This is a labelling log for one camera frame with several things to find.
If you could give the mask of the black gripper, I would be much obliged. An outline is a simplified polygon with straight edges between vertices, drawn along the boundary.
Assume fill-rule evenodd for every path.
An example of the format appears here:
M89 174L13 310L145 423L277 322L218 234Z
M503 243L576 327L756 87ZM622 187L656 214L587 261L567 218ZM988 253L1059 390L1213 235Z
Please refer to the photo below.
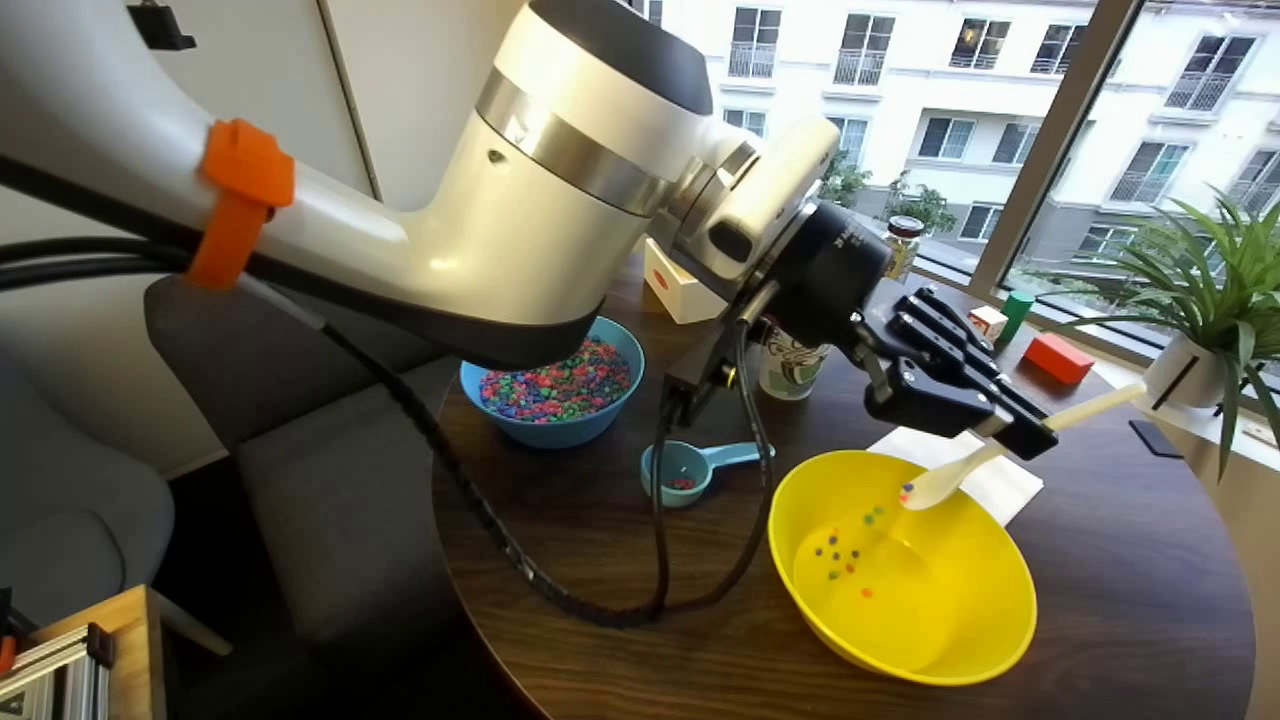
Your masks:
M913 298L871 310L886 269L876 239L828 206L816 206L773 261L768 316L804 348L833 346L864 377L864 408L876 422L935 438L983 433L1012 457L1034 459L1057 446L1033 399L1000 396L959 341L931 327Z

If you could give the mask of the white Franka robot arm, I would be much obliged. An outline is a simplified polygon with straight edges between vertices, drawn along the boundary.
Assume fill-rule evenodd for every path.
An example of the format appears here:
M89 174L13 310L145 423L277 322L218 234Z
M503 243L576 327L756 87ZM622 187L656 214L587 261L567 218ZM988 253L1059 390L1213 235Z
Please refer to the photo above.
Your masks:
M496 4L479 25L417 16L359 71L431 129L382 142L347 187L193 100L141 4L0 0L0 165L28 197L178 234L209 280L271 265L489 367L567 355L653 239L728 302L686 394L768 322L860 365L878 422L983 433L1017 457L1057 446L969 341L864 316L886 258L811 197L833 119L768 142L724 123L703 57L618 0Z

